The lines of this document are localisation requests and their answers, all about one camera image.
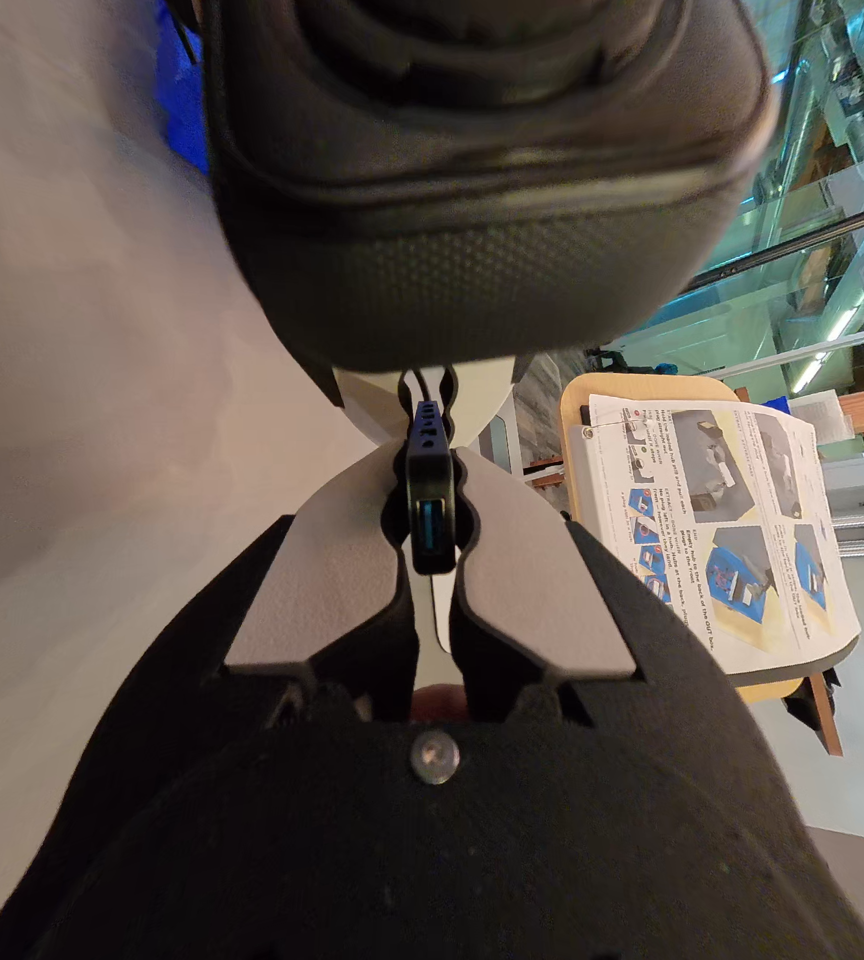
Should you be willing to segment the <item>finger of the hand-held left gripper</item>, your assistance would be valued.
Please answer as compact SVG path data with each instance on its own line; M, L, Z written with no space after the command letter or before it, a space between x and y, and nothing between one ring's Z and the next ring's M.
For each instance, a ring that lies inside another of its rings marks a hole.
M450 428L450 448L467 448L489 425L512 390L514 370L514 358L444 368L442 421Z
M402 401L403 370L363 373L332 367L342 411L355 428L377 447L406 441L411 426L411 394Z

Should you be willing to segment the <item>blue plastic bin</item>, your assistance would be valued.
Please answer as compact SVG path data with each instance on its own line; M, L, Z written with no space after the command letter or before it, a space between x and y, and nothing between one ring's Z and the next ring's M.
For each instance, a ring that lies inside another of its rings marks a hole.
M210 173L202 91L203 43L183 2L154 3L154 99L162 138L169 149L201 174Z

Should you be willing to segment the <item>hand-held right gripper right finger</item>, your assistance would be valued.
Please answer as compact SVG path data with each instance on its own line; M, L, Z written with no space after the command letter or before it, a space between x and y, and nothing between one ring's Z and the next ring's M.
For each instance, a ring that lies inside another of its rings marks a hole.
M564 680L625 680L637 665L561 515L466 447L459 489L472 516L453 612Z

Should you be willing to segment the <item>grey usb hub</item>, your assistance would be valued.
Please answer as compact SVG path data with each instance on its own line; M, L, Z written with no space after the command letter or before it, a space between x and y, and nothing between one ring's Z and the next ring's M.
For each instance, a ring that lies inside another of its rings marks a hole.
M435 401L424 400L415 408L404 475L414 571L421 576L450 573L456 564L454 470Z

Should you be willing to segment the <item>white perforated panel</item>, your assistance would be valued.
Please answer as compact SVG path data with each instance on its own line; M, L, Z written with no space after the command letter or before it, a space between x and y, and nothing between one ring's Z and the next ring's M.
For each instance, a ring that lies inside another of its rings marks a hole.
M851 441L856 431L835 390L823 390L788 399L790 415L812 426L817 446Z

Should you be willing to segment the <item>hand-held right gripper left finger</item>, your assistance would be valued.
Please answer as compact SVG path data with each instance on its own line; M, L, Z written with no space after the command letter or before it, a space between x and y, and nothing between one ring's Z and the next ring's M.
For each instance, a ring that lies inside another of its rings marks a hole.
M387 442L298 509L224 658L229 672L283 675L409 601L402 548L381 526L401 450Z

